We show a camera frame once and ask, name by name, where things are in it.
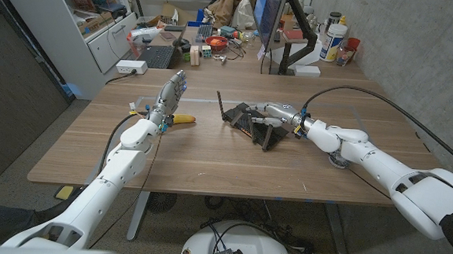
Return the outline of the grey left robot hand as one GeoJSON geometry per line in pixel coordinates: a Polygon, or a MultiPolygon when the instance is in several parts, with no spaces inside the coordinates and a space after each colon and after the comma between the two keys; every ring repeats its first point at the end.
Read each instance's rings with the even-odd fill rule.
{"type": "Polygon", "coordinates": [[[179,106],[179,101],[186,91],[186,73],[183,70],[175,73],[157,94],[153,107],[149,110],[146,119],[155,123],[160,132],[165,132],[172,126],[172,115],[179,106]]]}

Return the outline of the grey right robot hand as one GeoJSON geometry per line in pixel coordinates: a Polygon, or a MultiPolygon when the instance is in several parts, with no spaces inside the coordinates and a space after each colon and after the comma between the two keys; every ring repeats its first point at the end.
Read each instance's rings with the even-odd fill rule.
{"type": "Polygon", "coordinates": [[[294,134],[304,136],[307,133],[302,124],[303,116],[291,105],[284,105],[279,102],[263,102],[245,109],[246,112],[251,110],[268,114],[268,117],[252,117],[254,123],[263,123],[272,127],[281,127],[283,123],[288,123],[293,126],[294,134]]]}

